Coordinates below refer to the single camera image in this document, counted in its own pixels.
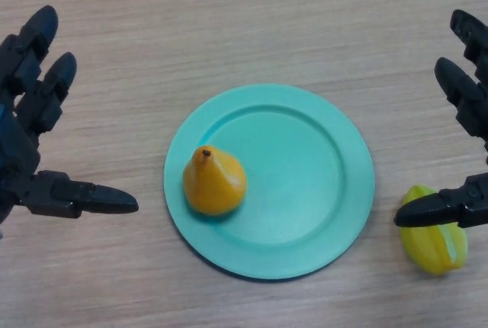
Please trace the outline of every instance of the teal plate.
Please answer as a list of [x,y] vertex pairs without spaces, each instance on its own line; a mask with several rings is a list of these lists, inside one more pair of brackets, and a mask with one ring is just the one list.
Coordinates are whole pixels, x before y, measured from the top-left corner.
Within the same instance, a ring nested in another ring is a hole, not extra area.
[[[198,216],[182,174],[197,147],[216,146],[242,163],[246,199],[226,217]],[[358,237],[374,199],[374,169],[355,125],[306,90],[247,85],[197,108],[169,147],[169,213],[207,261],[247,278],[277,280],[316,271]]]

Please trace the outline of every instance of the yellow pear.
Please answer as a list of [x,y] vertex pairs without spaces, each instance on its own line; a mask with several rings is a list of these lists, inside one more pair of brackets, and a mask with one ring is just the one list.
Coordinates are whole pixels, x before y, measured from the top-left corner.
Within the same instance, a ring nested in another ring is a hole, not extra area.
[[185,166],[183,188],[196,211],[210,216],[225,214],[236,209],[246,195],[246,172],[229,153],[200,146]]

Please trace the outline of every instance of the wood grain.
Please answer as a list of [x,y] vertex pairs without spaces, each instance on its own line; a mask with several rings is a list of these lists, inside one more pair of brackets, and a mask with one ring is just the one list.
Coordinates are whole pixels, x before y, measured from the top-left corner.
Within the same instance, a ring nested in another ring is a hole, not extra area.
[[[458,125],[433,75],[469,72],[449,30],[488,0],[0,0],[0,37],[39,7],[59,12],[44,68],[72,51],[79,73],[41,168],[125,189],[137,214],[79,220],[15,209],[2,224],[4,327],[480,327],[488,322],[488,227],[468,230],[466,267],[427,278],[392,217],[414,183],[458,187],[486,171],[483,142]],[[281,284],[241,281],[198,259],[165,210],[173,134],[201,102],[254,83],[322,95],[358,126],[377,194],[361,237],[336,263]]]

